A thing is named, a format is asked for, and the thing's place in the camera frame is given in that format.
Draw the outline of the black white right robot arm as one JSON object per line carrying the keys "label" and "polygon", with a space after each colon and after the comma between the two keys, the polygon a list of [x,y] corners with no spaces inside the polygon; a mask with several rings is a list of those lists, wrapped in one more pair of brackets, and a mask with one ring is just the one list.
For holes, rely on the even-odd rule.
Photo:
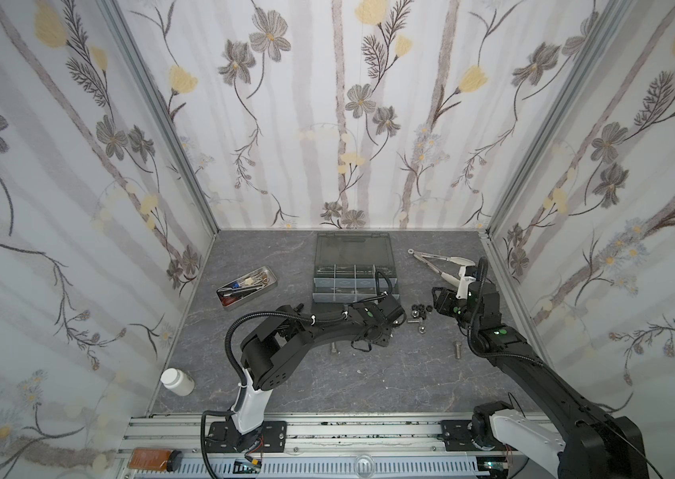
{"label": "black white right robot arm", "polygon": [[435,287],[434,308],[467,331],[471,352],[511,377],[552,422],[553,430],[529,423],[505,405],[485,404],[473,413],[480,445],[508,445],[556,478],[646,478],[650,462],[640,428],[615,417],[574,389],[506,325],[500,295],[487,279],[489,263],[459,259],[450,286]]}

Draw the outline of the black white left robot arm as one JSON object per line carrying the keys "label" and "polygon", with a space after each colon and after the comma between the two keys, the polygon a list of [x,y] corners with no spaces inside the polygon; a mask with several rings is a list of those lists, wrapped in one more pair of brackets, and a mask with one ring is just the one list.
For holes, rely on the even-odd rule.
{"label": "black white left robot arm", "polygon": [[206,410],[200,419],[201,457],[209,477],[219,476],[212,454],[285,450],[288,423],[268,420],[266,409],[273,390],[293,376],[312,349],[338,341],[360,352],[386,347],[391,331],[406,319],[393,282],[382,271],[375,272],[374,295],[338,313],[305,315],[301,307],[284,305],[236,319],[225,334],[224,350],[239,378],[237,398],[228,410]]}

